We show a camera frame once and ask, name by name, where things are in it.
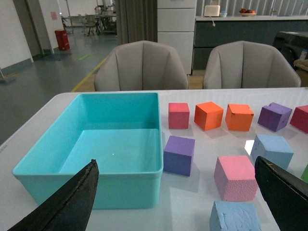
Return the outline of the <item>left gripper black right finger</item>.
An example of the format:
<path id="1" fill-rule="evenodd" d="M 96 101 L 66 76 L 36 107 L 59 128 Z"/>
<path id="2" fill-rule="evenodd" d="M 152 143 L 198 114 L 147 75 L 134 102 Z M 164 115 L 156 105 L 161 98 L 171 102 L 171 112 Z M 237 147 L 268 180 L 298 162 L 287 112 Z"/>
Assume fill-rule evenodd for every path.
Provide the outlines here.
<path id="1" fill-rule="evenodd" d="M 308 229 L 308 184 L 258 156 L 255 178 L 278 227 L 282 231 Z"/>

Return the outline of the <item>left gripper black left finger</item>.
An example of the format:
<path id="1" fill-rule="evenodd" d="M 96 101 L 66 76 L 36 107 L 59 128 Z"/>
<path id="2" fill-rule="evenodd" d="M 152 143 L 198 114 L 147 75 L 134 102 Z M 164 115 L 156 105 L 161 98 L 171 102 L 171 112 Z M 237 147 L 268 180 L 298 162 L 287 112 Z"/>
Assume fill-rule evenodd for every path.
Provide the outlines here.
<path id="1" fill-rule="evenodd" d="M 99 168 L 92 159 L 11 231 L 84 231 L 94 204 Z"/>

